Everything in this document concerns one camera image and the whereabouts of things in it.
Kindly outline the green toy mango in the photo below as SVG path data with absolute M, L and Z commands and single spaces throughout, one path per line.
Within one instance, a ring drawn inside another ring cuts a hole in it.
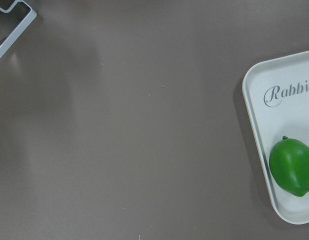
M 296 197 L 309 192 L 309 147 L 302 141 L 284 135 L 270 151 L 269 169 L 286 192 Z

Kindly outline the white rectangular tray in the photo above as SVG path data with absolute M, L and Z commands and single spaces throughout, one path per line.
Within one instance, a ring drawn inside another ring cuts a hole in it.
M 290 224 L 309 223 L 309 192 L 286 192 L 269 169 L 270 152 L 283 136 L 309 147 L 309 50 L 253 65 L 242 94 L 274 211 Z

